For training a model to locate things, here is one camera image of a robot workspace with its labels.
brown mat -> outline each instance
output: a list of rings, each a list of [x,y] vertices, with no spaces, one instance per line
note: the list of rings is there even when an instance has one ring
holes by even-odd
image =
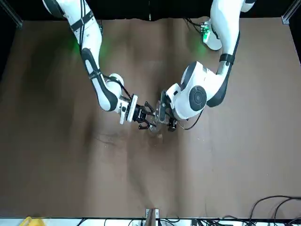
[[[289,27],[267,18],[240,28],[223,104],[190,131],[158,136],[100,110],[66,22],[25,22],[1,85],[0,215],[143,217],[156,207],[161,217],[244,218],[259,198],[300,195],[301,68]],[[215,72],[219,53],[181,19],[116,20],[104,22],[100,59],[155,105],[190,62]]]

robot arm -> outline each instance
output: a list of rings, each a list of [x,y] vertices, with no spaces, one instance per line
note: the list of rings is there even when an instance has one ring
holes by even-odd
[[[239,15],[241,11],[248,11],[254,2],[255,0],[232,0],[231,3],[228,0],[213,0],[211,22],[222,43],[219,67],[215,74],[201,63],[194,62],[186,68],[181,84],[176,83],[166,91],[175,120],[191,118],[200,114],[206,104],[214,107],[224,100],[238,47]]]
[[[67,18],[80,46],[81,58],[92,82],[100,107],[109,112],[120,114],[120,123],[124,121],[146,122],[146,114],[138,113],[145,110],[137,105],[138,96],[129,98],[122,96],[124,82],[120,75],[111,74],[104,80],[99,68],[99,51],[102,43],[102,34],[99,25],[85,0],[43,0],[45,8],[52,15]]]

cable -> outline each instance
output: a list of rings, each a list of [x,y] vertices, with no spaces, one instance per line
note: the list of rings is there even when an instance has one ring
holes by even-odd
[[[192,21],[191,21],[190,19],[188,19],[188,18],[184,18],[183,20],[184,20],[185,22],[190,23],[190,24],[193,26],[193,28],[197,31],[197,33],[199,33],[200,35],[202,34],[201,31],[199,31],[199,30],[197,29],[197,27],[200,27],[199,24],[196,24],[196,23],[192,22]]]
[[[80,18],[82,19],[83,17],[83,6],[82,6],[82,2],[80,0]],[[81,29],[82,27],[80,26],[80,30],[79,30],[79,52],[81,53]]]
[[[175,221],[172,221],[172,220],[169,220],[169,219],[166,219],[169,223],[178,223],[180,221],[180,218],[178,217],[177,220]]]
[[[172,222],[169,222],[169,221],[164,220],[164,219],[159,219],[159,220],[158,220],[158,225],[161,225],[160,221],[163,221],[163,222],[169,223],[169,224],[172,225],[172,226],[175,226]]]
[[[199,118],[201,117],[202,112],[203,112],[203,110],[202,110],[201,113],[198,115],[198,118],[197,118],[197,120],[194,122],[194,124],[193,124],[192,126],[190,126],[189,128],[185,128],[184,126],[181,125],[180,121],[178,121],[180,127],[181,127],[183,130],[190,130],[190,129],[192,129],[192,128],[197,124]]]
[[[128,225],[127,225],[127,226],[130,226],[130,224],[133,222],[133,220],[134,220],[134,219],[132,219],[132,220],[130,221],[130,223],[128,223]]]
[[[83,222],[85,222],[87,218],[83,218],[76,226],[80,226]]]
[[[276,216],[277,216],[277,212],[278,212],[280,206],[282,206],[284,203],[286,203],[286,202],[288,202],[288,201],[290,201],[290,200],[301,201],[301,198],[291,197],[291,198],[288,198],[288,199],[282,201],[282,202],[276,207],[276,209],[275,209],[275,213],[274,213],[274,225],[276,225]]]
[[[296,199],[296,200],[301,200],[301,197],[300,196],[287,196],[287,195],[273,195],[273,196],[268,196],[268,197],[265,197],[265,198],[262,198],[260,200],[258,200],[252,207],[252,210],[251,210],[251,214],[250,214],[250,218],[249,218],[249,222],[251,222],[251,219],[252,219],[252,216],[253,216],[253,213],[254,213],[254,209],[255,207],[257,206],[258,203],[260,203],[261,201],[264,201],[264,200],[267,200],[267,199],[272,199],[272,198],[287,198],[287,199]]]
[[[200,24],[194,23],[190,18],[184,18],[184,20],[187,20],[189,23],[191,23],[193,26],[200,27]]]
[[[108,79],[108,80],[110,80],[110,81],[113,81],[113,82],[119,84],[119,85],[121,86],[121,88],[125,91],[125,93],[128,95],[128,97],[130,98],[130,100],[132,100],[131,95],[129,94],[129,92],[126,90],[126,88],[122,85],[122,83],[121,83],[120,81],[115,80],[115,79],[113,79],[113,78],[111,78],[111,77],[109,77],[109,76],[106,76],[106,75],[104,75],[104,74],[103,74],[103,77],[104,77],[105,79]]]
[[[290,224],[293,223],[294,221],[300,220],[300,219],[301,219],[301,217],[295,218],[295,219],[291,220],[290,222],[288,222],[287,224],[285,224],[285,226],[286,226],[286,225],[290,225]]]

black cable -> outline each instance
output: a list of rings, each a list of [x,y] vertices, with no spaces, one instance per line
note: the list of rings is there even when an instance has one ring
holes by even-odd
[[[192,129],[192,128],[197,124],[199,118],[201,117],[202,112],[203,112],[203,111],[201,111],[201,113],[198,115],[197,120],[196,120],[196,121],[194,122],[194,124],[193,124],[192,126],[190,126],[189,128],[184,128],[184,126],[182,126],[182,125],[180,124],[180,122],[179,122],[181,128],[182,128],[183,130],[190,130],[190,129]]]
[[[133,219],[133,220],[134,220],[134,219]],[[127,225],[127,226],[130,226],[130,224],[133,222],[133,220],[131,220],[131,221],[130,221],[130,223],[128,223],[128,225]]]
[[[198,24],[194,24],[191,20],[188,20],[187,18],[184,18],[183,20],[184,20],[185,22],[190,23],[190,24],[193,26],[193,28],[197,31],[197,33],[199,33],[200,35],[202,34],[201,31],[199,31],[199,30],[197,29],[197,25],[198,25]]]
[[[279,210],[279,208],[286,202],[290,201],[290,200],[297,200],[297,201],[301,201],[301,198],[296,198],[296,197],[291,197],[291,198],[288,198],[284,201],[282,201],[275,209],[275,213],[274,213],[274,225],[276,225],[276,216],[277,216],[277,212]]]
[[[241,219],[236,218],[236,217],[234,217],[234,216],[232,216],[232,215],[226,215],[226,216],[222,217],[221,219],[219,219],[218,223],[219,223],[221,220],[224,220],[224,219],[226,219],[226,218],[232,218],[232,219],[235,219],[235,220],[240,221],[240,222],[242,222],[242,223],[246,223],[246,226],[255,226],[255,225],[256,225],[256,222],[253,223],[253,222],[249,222],[248,220],[241,220]]]
[[[105,79],[108,79],[108,80],[110,80],[110,81],[113,81],[113,82],[119,84],[119,85],[121,86],[121,88],[125,91],[125,93],[128,95],[128,97],[130,98],[130,100],[132,100],[131,95],[129,94],[129,92],[126,90],[126,88],[122,85],[122,83],[121,83],[120,81],[115,80],[115,79],[112,79],[111,77],[106,76],[106,75],[104,75],[104,74],[103,74],[103,77],[104,77]]]
[[[84,5],[84,14],[83,14],[83,17],[86,15],[86,5],[83,1],[83,5]],[[83,47],[83,41],[84,41],[84,34],[85,34],[85,24],[83,24],[83,34],[81,36],[81,45],[80,45],[80,49]]]
[[[80,226],[86,220],[87,220],[87,218],[83,218],[76,226]]]
[[[287,224],[285,224],[285,226],[286,226],[286,225],[290,225],[290,224],[293,223],[294,221],[300,220],[300,219],[301,219],[301,217],[295,218],[295,219],[291,220],[290,222],[288,222]]]
[[[250,218],[249,218],[249,222],[251,222],[251,219],[252,219],[252,216],[253,216],[253,213],[254,213],[254,209],[257,206],[257,204],[260,203],[261,201],[264,201],[264,200],[267,200],[267,199],[272,199],[272,198],[287,198],[287,199],[301,200],[300,196],[287,196],[287,195],[273,195],[273,196],[268,196],[268,197],[262,198],[262,199],[258,200],[253,205],[252,210],[251,210],[251,214],[250,214]]]
[[[159,220],[158,220],[158,225],[160,224],[160,221],[163,221],[163,222],[169,223],[169,224],[172,225],[172,226],[175,226],[172,222],[169,222],[169,221],[164,220],[164,219],[159,219]]]
[[[82,6],[82,2],[80,0],[80,18],[83,17],[83,6]],[[80,26],[80,30],[79,30],[79,52],[81,53],[81,26]]]
[[[169,223],[178,223],[180,221],[180,218],[178,217],[177,220],[173,221],[173,220],[169,220],[169,219],[166,219]]]
[[[185,20],[187,20],[189,23],[191,23],[193,26],[197,26],[200,27],[200,24],[194,23],[190,18],[185,18]]]

